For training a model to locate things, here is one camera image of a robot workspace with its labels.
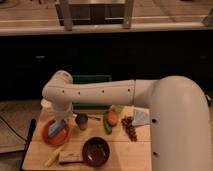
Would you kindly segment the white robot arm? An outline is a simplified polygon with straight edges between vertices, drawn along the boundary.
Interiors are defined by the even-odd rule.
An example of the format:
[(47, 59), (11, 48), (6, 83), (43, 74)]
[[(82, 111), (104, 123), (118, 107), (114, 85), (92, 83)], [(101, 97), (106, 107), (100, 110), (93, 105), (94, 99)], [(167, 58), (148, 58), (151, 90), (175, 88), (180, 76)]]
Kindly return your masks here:
[(213, 171), (213, 141), (205, 93), (185, 76), (75, 84), (57, 71), (42, 90), (52, 112), (74, 103), (121, 105), (149, 116), (152, 171)]

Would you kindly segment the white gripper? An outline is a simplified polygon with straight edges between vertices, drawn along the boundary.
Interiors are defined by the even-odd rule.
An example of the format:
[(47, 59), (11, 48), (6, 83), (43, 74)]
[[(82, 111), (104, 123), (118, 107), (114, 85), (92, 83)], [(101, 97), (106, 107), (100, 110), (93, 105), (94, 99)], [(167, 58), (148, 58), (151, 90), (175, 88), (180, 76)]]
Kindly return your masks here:
[(73, 105), (71, 103), (51, 103), (50, 111), (58, 120), (67, 120), (73, 115)]

